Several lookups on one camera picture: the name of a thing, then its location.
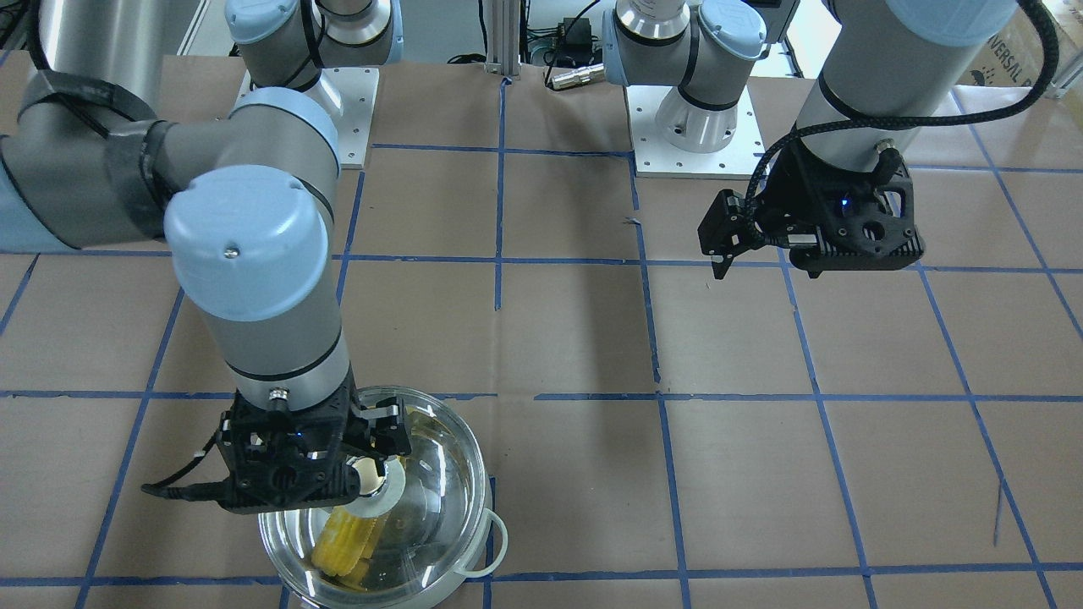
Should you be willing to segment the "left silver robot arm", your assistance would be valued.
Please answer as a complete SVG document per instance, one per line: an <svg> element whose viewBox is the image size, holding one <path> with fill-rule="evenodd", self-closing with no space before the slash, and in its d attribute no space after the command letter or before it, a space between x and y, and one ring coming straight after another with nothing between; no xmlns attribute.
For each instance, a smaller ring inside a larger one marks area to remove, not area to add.
<svg viewBox="0 0 1083 609"><path fill-rule="evenodd" d="M743 195L721 190L697 228L712 273L766 246L824 272L892 271L923 257L904 152L921 128L987 124L1043 96L1060 62L1056 20L1041 1L828 1L840 33L790 132L753 169ZM1036 81L1008 107L939 116L952 85L1014 13L1042 46ZM613 85L669 88L666 139L700 151L691 121L734 121L769 26L744 1L618 1L606 11L603 62Z"/></svg>

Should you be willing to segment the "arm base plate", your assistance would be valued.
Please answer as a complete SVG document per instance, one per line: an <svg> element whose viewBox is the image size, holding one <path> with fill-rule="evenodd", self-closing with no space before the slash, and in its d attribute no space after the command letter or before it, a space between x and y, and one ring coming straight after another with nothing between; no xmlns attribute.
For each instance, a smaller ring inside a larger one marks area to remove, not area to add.
<svg viewBox="0 0 1083 609"><path fill-rule="evenodd" d="M313 124L319 134L335 145L343 169L361 170L366 166L379 82L380 70L376 67L323 69L318 80L306 91L283 86L255 88L255 81L247 74L235 108L262 104L290 112Z"/></svg>
<svg viewBox="0 0 1083 609"><path fill-rule="evenodd" d="M747 180L764 155L746 90L723 111L693 107L674 86L632 85L625 93L639 176Z"/></svg>

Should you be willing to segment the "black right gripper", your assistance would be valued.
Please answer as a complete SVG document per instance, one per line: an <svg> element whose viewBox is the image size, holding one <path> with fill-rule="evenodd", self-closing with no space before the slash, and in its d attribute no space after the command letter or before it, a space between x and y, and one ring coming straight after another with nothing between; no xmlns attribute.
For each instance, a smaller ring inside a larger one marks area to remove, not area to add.
<svg viewBox="0 0 1083 609"><path fill-rule="evenodd" d="M217 446L229 466L216 501L240 515L332 508L362 495L360 472L349 459L410 454L409 423L402 398L360 405L342 385L312 409L259 409L235 393L222 415Z"/></svg>

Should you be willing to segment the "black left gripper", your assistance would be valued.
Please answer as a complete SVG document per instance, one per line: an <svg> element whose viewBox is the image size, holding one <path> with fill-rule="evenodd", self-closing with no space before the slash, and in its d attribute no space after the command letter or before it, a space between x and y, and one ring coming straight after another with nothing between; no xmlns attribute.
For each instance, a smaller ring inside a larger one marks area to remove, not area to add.
<svg viewBox="0 0 1083 609"><path fill-rule="evenodd" d="M877 143L871 171L820 161L785 137L768 184L742 198L720 190L699 225L701 252L723 280L734 259L766 245L788 248L790 262L820 277L825 271L891 271L913 265L925 245L913 218L914 189L893 139Z"/></svg>

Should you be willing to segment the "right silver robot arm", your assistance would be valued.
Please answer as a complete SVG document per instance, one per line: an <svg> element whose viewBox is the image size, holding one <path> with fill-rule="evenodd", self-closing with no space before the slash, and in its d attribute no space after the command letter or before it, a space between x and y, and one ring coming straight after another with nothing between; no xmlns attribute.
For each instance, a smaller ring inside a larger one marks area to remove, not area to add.
<svg viewBox="0 0 1083 609"><path fill-rule="evenodd" d="M143 492L233 513L332 508L360 461L410 451L403 409L362 406L336 281L338 131L317 101L261 86L224 119L155 108L161 4L28 1L35 72L3 138L3 251L162 239L237 390L208 441L229 477Z"/></svg>

